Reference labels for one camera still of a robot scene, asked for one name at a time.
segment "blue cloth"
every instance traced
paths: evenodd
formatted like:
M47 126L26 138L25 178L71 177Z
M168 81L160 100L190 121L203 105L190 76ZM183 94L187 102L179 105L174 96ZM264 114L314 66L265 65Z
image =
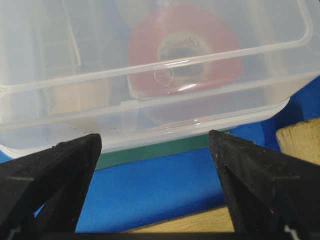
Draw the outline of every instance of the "blue cloth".
M10 160L11 160L10 157L8 157L7 155L3 154L2 151L0 151L0 164L3 164L3 163L8 162Z
M224 204L209 150L97 171L77 232L120 232Z

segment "wooden surface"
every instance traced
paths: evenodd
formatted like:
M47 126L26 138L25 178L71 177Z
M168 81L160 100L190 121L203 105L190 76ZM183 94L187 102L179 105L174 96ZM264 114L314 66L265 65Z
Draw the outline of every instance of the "wooden surface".
M130 233L208 233L234 232L227 207L186 216L130 231Z
M111 84L111 79L99 79L51 87L46 90L52 105L48 114L55 116L108 107L112 95Z
M284 154L320 165L320 118L282 128L276 138Z

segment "tape roll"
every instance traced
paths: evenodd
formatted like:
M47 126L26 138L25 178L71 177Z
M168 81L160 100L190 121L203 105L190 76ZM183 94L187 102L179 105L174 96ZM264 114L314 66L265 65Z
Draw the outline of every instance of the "tape roll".
M132 32L129 66L199 57L239 49L231 29L214 13L193 5L157 9ZM241 58L133 74L131 95L148 99L221 87L243 72Z

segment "plastic container lid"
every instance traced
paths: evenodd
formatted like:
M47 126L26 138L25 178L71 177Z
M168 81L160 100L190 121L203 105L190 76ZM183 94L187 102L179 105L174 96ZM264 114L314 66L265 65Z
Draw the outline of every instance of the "plastic container lid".
M110 152L263 120L320 73L317 0L0 0L0 11L0 148L15 157L90 133Z

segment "green strip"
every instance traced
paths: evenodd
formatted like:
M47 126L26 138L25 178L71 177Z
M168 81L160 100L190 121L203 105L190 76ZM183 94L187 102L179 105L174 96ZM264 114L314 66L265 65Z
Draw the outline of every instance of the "green strip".
M208 147L208 135L193 136L190 138L169 141L149 146L133 148L129 150L116 151L101 155L96 170L106 169L121 164L136 161L166 157L181 154Z

